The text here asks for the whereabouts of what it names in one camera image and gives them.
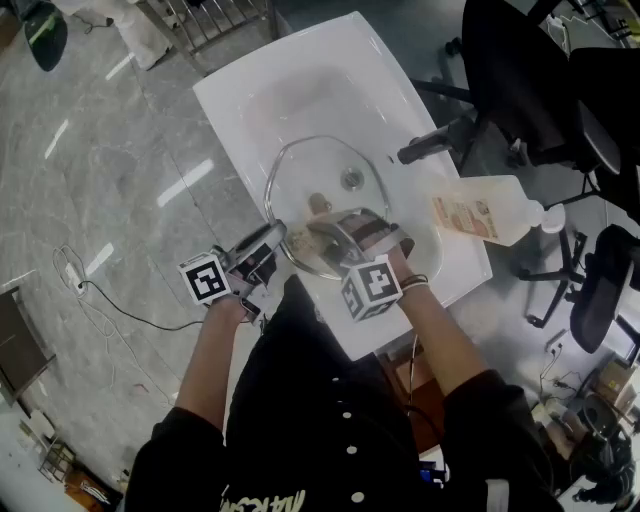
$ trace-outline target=wrist bracelet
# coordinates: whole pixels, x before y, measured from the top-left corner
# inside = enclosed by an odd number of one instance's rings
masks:
[[[403,279],[402,282],[400,282],[400,289],[404,289],[406,286],[409,286],[410,284],[413,283],[428,283],[429,279],[427,279],[427,276],[425,276],[424,274],[415,274],[412,276],[407,277],[406,279]]]
[[[416,283],[408,284],[407,286],[402,288],[402,294],[404,295],[405,293],[407,293],[407,290],[410,290],[411,288],[415,288],[416,286],[429,287],[429,283],[427,283],[426,281],[419,281],[419,282],[416,282]]]

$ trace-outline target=gray tile floor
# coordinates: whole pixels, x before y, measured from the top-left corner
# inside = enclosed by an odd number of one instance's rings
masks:
[[[464,0],[291,5],[282,0],[281,7],[294,30],[360,10],[408,74],[464,86],[461,59],[446,59],[441,52],[460,32],[463,5]],[[124,309],[176,325],[203,314],[191,304],[176,265],[213,243],[232,245],[261,218],[191,90],[198,77],[179,56],[149,72],[130,63],[106,80],[127,55],[117,31],[96,29],[85,36],[76,20],[70,20],[69,29],[63,59],[49,74],[37,68],[20,37],[0,56],[0,284],[16,280],[12,284],[21,285],[29,314],[58,356],[40,378],[42,386],[30,388],[28,400],[52,418],[90,467],[112,478],[130,465],[152,425],[167,412],[167,396],[179,388],[198,328],[161,332],[119,315],[89,293],[87,301],[109,313],[156,387],[117,335],[107,341],[107,354],[105,339],[62,287],[52,265],[54,248],[68,244],[86,266],[111,244],[113,254],[91,278]],[[570,32],[574,47],[611,44],[597,28],[579,21],[570,24]],[[206,59],[222,66],[267,43],[267,34],[264,23],[245,28],[211,48]],[[447,122],[459,108],[427,100],[437,123]],[[66,131],[45,158],[65,120]],[[490,130],[472,172],[512,174],[505,151],[500,134]],[[159,206],[163,192],[208,161],[213,169],[206,176]],[[558,166],[515,173],[529,196],[541,201],[565,197],[581,184],[577,173]],[[631,224],[613,207],[605,214],[597,199],[569,208],[570,222],[592,236],[591,244],[606,217]],[[488,246],[495,277],[450,308],[489,362],[530,396],[537,390],[544,342],[567,327],[569,305],[544,331],[532,328],[523,319],[525,309],[542,312],[554,286],[521,283],[511,268],[517,261],[533,266],[546,261],[553,269],[559,261],[553,242],[532,233],[510,249]],[[256,338],[255,329],[241,328],[230,388]],[[626,350],[619,333],[611,338],[620,352]],[[576,370],[584,375],[608,352],[603,348],[588,356],[568,336],[557,374]],[[110,357],[116,369],[113,386]]]
[[[125,310],[180,325],[204,310],[192,304],[176,265],[215,243],[230,247],[262,220],[191,89],[199,77],[182,58],[149,72],[130,62],[106,80],[128,51],[115,28],[83,31],[69,20],[65,53],[48,74],[22,37],[0,57],[0,284],[34,271],[11,284],[20,284],[57,362],[27,398],[108,478],[130,464],[166,414],[164,395],[178,390],[198,327],[161,332],[90,292],[87,301],[113,318],[158,386],[116,335],[108,342],[111,387],[105,340],[62,286],[54,248],[67,244],[86,267],[111,244],[91,278]],[[260,22],[211,48],[205,60],[219,67],[268,41]],[[160,207],[161,194],[199,165],[212,170]],[[243,326],[242,336],[257,333]]]

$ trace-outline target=black shirt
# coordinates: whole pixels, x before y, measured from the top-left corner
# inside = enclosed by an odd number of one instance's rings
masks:
[[[234,393],[226,446],[174,408],[136,458],[127,511],[487,510],[494,479],[509,510],[562,510],[522,389],[487,371],[445,399],[450,480],[433,490],[385,383],[336,353],[326,327],[281,306]]]

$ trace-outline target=faucet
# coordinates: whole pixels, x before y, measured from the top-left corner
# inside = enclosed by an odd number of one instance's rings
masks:
[[[404,165],[409,165],[416,160],[426,158],[442,151],[454,149],[460,153],[475,139],[476,124],[471,120],[467,112],[437,130],[423,137],[416,137],[398,151],[398,160]]]

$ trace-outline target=sink drain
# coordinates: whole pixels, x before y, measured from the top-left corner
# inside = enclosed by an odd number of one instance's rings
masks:
[[[360,169],[355,167],[347,167],[342,174],[340,174],[340,183],[342,188],[348,192],[354,192],[360,190],[364,185],[364,174]]]

